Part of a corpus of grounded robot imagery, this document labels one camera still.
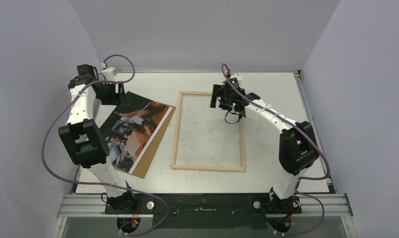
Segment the printed colour photo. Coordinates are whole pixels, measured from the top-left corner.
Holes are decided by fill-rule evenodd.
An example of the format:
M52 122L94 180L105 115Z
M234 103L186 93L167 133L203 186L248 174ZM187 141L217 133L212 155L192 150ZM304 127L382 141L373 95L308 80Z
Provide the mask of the printed colour photo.
M109 146L115 169L143 178L161 139L155 137L166 130L174 107L127 92L128 105L116 106L100 127Z

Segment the light wooden picture frame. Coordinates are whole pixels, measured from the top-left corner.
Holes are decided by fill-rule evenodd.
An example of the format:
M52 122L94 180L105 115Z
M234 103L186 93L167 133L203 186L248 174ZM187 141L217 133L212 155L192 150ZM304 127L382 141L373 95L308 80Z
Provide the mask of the light wooden picture frame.
M240 167L212 167L212 166L182 166L177 165L176 153L177 143L179 137L179 121L181 117L182 97L183 95L199 95L199 96L210 96L211 92L199 92L199 91L181 91L179 94L177 116L175 123L174 142L171 158L171 169L173 170L189 170L189 171L210 171L210 172L245 172L246 171L246 156L245 156L245 142L244 142L244 130L242 121L237 122L239 124L239 136L240 136L240 153L241 153L241 166Z

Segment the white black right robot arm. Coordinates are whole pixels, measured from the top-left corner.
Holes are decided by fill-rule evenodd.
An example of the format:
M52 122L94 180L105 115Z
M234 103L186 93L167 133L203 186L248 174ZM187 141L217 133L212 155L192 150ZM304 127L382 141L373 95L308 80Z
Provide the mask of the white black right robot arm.
M255 93L245 93L233 79L213 86L210 107L219 107L238 115L240 119L251 119L279 137L282 171L270 189L269 206L277 213L296 208L298 199L295 195L299 182L320 157L312 124L297 122L279 114Z

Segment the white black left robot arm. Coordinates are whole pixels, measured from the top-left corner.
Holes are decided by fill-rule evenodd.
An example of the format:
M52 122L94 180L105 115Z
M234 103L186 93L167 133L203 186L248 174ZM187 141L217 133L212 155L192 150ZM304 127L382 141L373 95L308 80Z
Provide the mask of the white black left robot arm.
M122 83L100 80L94 66L77 66L78 76L70 80L71 109L58 135L75 165L90 171L106 190L106 203L116 211L132 213L137 200L130 186L108 160L107 140L95 122L100 104L127 105Z

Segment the clear plastic sheet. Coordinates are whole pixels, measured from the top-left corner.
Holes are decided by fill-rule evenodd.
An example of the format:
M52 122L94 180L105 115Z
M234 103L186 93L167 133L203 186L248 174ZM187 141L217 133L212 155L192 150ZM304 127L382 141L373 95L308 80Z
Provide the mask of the clear plastic sheet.
M237 116L210 108L210 96L182 97L176 164L182 166L240 167Z

